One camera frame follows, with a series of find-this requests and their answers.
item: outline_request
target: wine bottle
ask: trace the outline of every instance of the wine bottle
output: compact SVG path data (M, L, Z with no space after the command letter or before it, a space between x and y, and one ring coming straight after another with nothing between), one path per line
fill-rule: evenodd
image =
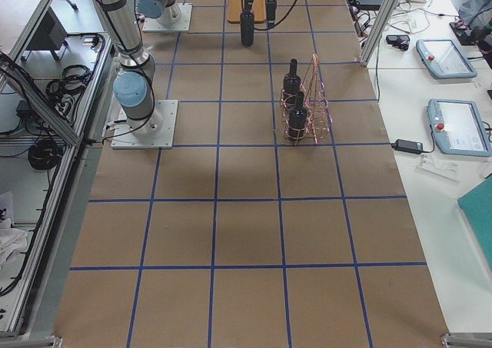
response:
M284 76L284 105L291 110L295 105L296 94L301 90L301 78L296 74L298 72L298 61L291 59L289 72Z
M289 139L296 141L304 136L308 110L304 107L304 92L295 95L295 106L289 111Z

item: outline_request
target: wooden board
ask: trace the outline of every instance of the wooden board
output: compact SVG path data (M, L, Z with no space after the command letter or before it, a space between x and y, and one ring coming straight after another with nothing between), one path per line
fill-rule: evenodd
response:
M254 22L263 23L267 16L264 0L254 0L253 2ZM241 0L228 0L228 22L239 24L241 14Z

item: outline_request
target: tiled surface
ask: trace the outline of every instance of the tiled surface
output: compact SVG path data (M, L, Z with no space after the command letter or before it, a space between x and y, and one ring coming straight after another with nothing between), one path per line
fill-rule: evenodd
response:
M250 48L225 0L178 1L194 2L190 33L145 35L156 95L180 100L175 146L104 148L55 332L67 348L438 348L446 327L344 1L299 0ZM332 132L293 147L281 81L314 51Z

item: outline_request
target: teal object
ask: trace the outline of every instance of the teal object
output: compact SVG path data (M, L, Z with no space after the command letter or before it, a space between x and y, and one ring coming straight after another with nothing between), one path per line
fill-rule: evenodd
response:
M492 177L458 200L489 266L492 267Z

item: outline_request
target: metal plate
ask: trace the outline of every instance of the metal plate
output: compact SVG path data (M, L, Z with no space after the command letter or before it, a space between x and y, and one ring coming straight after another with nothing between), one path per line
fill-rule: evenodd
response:
M146 18L142 31L147 33L176 33L178 31L189 31L191 23L191 10L192 4L178 4L181 9L181 20L174 23L172 27L166 28L160 23L157 23L155 19Z
M178 100L157 100L155 109L164 118L164 124L158 132L141 136L129 133L113 138L111 146L113 148L172 148L178 114ZM119 119L126 119L123 109L120 111ZM116 127L115 135L125 134L129 131L130 128L126 124L122 124Z

